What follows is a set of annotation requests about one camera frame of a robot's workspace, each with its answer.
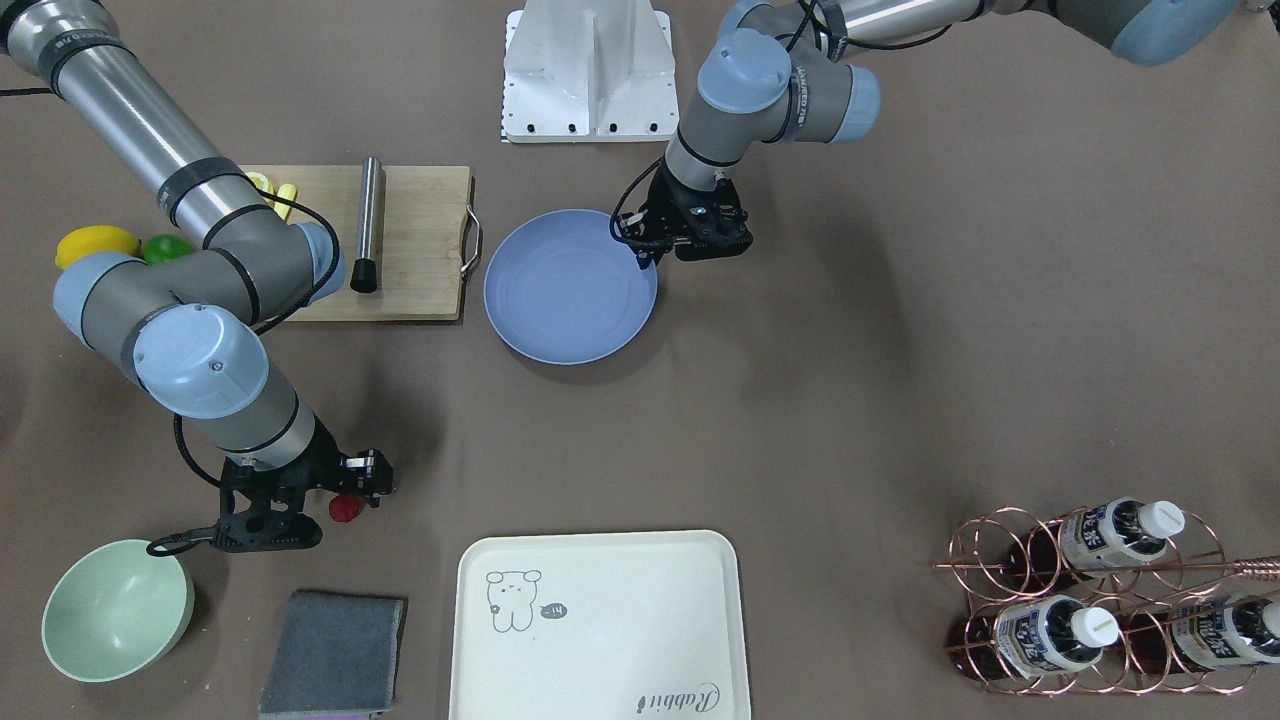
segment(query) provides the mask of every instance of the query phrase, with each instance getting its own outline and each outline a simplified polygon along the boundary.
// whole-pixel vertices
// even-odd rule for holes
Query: brown table
[[[658,5],[687,97],[730,3]],[[499,143],[518,6],[110,3],[224,154],[470,165],[490,252],[540,213],[612,208],[662,149]],[[676,528],[737,548],[756,717],[1270,716],[1280,671],[1235,700],[978,692],[940,652],[963,600],[929,562],[997,505],[1124,493],[1199,512],[1233,555],[1280,551],[1274,28],[1239,14],[1139,69],[1044,17],[992,17],[861,61],[886,94],[870,137],[753,149],[756,246],[663,263],[653,319],[607,360],[509,351],[484,266],[458,323],[274,332],[275,363],[343,447],[388,454],[399,491],[325,519],[311,551],[186,555],[188,635],[106,685],[46,662],[49,591],[93,547],[207,524],[215,498],[168,414],[54,316],[51,259],[79,225],[165,222],[65,105],[0,101],[0,716],[255,717],[285,598],[320,588],[408,598],[394,716],[444,717],[470,543]],[[31,78],[5,61],[0,82]]]

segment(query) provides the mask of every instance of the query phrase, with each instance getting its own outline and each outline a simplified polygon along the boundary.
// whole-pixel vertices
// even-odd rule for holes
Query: black tip
[[[356,260],[351,270],[351,290],[356,292],[378,292],[378,263],[369,258]]]

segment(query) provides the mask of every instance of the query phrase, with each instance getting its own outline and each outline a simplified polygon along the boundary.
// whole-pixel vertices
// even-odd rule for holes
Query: mint green bowl
[[[147,542],[125,539],[81,557],[45,605],[45,655],[68,678],[118,680],[169,652],[196,598],[175,557],[151,557]]]

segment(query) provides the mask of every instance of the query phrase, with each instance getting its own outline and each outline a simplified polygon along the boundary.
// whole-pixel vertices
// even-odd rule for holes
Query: gray cloth
[[[404,601],[300,591],[257,710],[261,720],[390,710]]]

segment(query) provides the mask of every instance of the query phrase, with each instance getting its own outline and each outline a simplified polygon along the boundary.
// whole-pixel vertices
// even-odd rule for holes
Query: cutting board
[[[385,165],[387,199],[379,290],[348,286],[360,236],[360,165],[246,165],[275,187],[293,183],[297,201],[324,215],[338,231],[347,256],[342,290],[289,322],[456,320],[462,302],[462,243],[471,201],[471,168]],[[291,223],[311,222],[293,210]]]

